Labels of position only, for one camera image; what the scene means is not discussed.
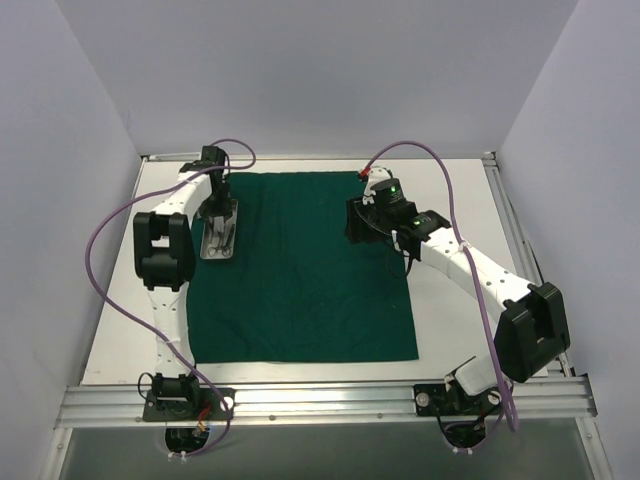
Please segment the metal instrument tray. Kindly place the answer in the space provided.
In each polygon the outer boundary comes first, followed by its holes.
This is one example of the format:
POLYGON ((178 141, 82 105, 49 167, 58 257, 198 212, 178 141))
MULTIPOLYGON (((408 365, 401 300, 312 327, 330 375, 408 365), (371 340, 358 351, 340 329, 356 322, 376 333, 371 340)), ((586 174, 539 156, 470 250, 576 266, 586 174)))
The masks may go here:
MULTIPOLYGON (((235 240, 236 240, 236 233, 237 233, 237 220, 238 220, 238 201, 236 199, 232 199, 232 215, 233 215, 233 224, 236 225, 236 231, 235 231, 235 239, 233 242, 233 254, 234 254, 234 247, 235 247, 235 240)), ((205 230, 205 220, 203 220, 204 223, 204 227, 203 227, 203 234, 202 234, 202 240, 201 240, 201 249, 200 249, 200 257, 205 260, 205 261, 226 261, 226 260, 230 260, 233 257, 233 254, 231 257, 229 258, 224 258, 222 256, 222 254, 220 253, 220 249, 217 252, 217 254, 213 257, 210 258, 207 254, 207 246, 208 246, 208 237, 209 237, 209 232, 207 232, 205 230)), ((216 217, 215 218, 215 225, 219 228, 219 222, 220 222, 220 217, 216 217)))

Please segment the steel surgical scissors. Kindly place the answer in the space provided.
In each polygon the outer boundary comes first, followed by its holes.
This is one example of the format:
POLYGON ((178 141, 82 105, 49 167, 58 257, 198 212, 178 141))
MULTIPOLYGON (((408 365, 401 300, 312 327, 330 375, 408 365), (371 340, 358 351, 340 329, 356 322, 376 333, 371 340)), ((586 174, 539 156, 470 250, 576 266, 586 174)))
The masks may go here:
POLYGON ((224 258, 229 258, 233 254, 233 242, 235 239, 236 225, 231 224, 226 233, 221 238, 220 253, 224 258))

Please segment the dark green surgical cloth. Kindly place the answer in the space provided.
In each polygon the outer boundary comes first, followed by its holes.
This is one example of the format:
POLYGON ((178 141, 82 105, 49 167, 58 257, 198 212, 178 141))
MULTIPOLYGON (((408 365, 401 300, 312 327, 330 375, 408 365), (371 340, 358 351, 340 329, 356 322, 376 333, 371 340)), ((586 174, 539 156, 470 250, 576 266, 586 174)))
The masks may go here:
POLYGON ((352 172, 235 173, 232 256, 189 284, 198 363, 361 363, 418 358, 403 259, 345 236, 352 172))

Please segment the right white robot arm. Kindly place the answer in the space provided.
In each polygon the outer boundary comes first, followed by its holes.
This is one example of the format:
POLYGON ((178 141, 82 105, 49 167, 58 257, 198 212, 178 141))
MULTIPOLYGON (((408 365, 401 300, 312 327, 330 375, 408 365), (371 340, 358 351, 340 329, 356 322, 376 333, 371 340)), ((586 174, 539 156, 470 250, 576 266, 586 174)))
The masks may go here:
POLYGON ((469 411, 499 377, 524 383, 571 344, 563 296, 550 282, 519 277, 455 235, 449 220, 419 211, 400 181, 384 168, 360 173, 366 186, 347 202, 345 234, 352 243, 383 242, 408 262, 424 262, 474 299, 483 299, 494 346, 451 373, 444 400, 469 411))

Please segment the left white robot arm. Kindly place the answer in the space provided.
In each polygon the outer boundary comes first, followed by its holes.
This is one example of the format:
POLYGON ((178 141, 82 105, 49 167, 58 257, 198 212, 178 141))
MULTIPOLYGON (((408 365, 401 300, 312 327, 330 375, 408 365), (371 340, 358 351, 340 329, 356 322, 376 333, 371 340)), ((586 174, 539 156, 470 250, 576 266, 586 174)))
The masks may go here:
POLYGON ((135 273, 152 306, 157 360, 151 403, 179 419, 194 417, 206 404, 191 351, 187 293, 197 261, 229 260, 234 253, 238 202, 223 168, 227 153, 205 146, 201 157, 179 170, 182 187, 133 220, 135 273))

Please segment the steel surgical forceps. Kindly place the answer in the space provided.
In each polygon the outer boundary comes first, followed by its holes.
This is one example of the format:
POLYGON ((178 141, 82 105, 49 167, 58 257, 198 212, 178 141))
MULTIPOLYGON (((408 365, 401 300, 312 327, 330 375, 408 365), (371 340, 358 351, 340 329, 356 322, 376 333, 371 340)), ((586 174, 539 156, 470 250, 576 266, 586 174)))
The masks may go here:
POLYGON ((221 245, 224 243, 224 228, 219 229, 215 224, 209 225, 209 237, 207 254, 210 258, 213 258, 221 245))

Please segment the aluminium right side rail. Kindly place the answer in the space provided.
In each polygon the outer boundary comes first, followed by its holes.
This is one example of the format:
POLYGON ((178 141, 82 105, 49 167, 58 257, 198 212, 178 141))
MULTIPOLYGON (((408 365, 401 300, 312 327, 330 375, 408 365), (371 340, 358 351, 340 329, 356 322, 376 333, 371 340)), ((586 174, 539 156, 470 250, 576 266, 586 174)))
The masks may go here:
POLYGON ((536 285, 546 283, 550 277, 542 267, 539 245, 534 241, 533 227, 504 179, 497 152, 485 152, 481 162, 516 273, 536 285))

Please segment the aluminium rail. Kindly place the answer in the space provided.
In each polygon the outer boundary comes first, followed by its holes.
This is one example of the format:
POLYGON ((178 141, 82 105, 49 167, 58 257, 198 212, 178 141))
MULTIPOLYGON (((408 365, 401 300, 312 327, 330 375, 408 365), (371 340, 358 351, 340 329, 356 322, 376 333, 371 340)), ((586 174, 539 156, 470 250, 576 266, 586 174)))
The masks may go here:
MULTIPOLYGON (((233 426, 429 422, 419 417, 411 381, 236 384, 233 426)), ((519 419, 593 418, 597 415, 585 377, 534 378, 515 387, 519 419)), ((194 421, 147 422, 133 385, 67 389, 58 428, 194 427, 194 421)))
POLYGON ((533 227, 504 179, 497 152, 485 152, 481 162, 516 273, 536 285, 546 283, 550 277, 542 267, 539 245, 534 241, 533 227))

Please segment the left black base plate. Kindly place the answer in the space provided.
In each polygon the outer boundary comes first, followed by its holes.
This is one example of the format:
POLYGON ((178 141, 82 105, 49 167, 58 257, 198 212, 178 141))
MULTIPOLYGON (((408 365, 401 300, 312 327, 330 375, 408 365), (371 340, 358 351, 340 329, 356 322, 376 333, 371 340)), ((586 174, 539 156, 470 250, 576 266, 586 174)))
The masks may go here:
POLYGON ((201 387, 197 394, 151 389, 147 392, 142 420, 144 422, 223 421, 228 418, 221 400, 210 388, 201 387))

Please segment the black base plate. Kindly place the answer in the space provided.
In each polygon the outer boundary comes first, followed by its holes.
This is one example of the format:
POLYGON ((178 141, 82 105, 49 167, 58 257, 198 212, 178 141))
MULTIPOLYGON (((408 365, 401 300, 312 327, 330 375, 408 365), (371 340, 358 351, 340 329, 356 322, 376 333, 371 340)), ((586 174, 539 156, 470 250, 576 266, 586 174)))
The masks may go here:
POLYGON ((228 418, 221 400, 210 388, 201 387, 197 394, 151 389, 147 392, 142 420, 144 422, 223 421, 228 418))
POLYGON ((414 384, 412 390, 419 417, 480 417, 502 412, 501 397, 496 388, 468 395, 461 386, 452 382, 414 384))

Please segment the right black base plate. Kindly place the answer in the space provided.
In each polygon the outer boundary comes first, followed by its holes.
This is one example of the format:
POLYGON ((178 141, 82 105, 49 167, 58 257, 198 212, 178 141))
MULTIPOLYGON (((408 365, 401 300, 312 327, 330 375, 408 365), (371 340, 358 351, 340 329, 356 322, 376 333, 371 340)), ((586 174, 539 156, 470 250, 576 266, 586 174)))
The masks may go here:
POLYGON ((496 388, 468 395, 461 386, 452 382, 414 384, 412 390, 419 417, 480 417, 502 412, 501 397, 496 388))

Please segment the aluminium front rail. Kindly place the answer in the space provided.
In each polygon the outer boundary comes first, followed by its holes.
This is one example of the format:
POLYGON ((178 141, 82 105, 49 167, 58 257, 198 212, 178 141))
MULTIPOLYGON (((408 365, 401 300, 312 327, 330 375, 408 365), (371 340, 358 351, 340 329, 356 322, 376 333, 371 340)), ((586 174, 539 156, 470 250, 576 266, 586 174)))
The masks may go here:
MULTIPOLYGON (((419 417, 411 381, 236 384, 233 426, 429 422, 419 417)), ((585 377, 534 378, 515 387, 519 419, 593 418, 597 415, 585 377)), ((58 428, 194 427, 194 421, 147 422, 133 385, 67 389, 58 428)))

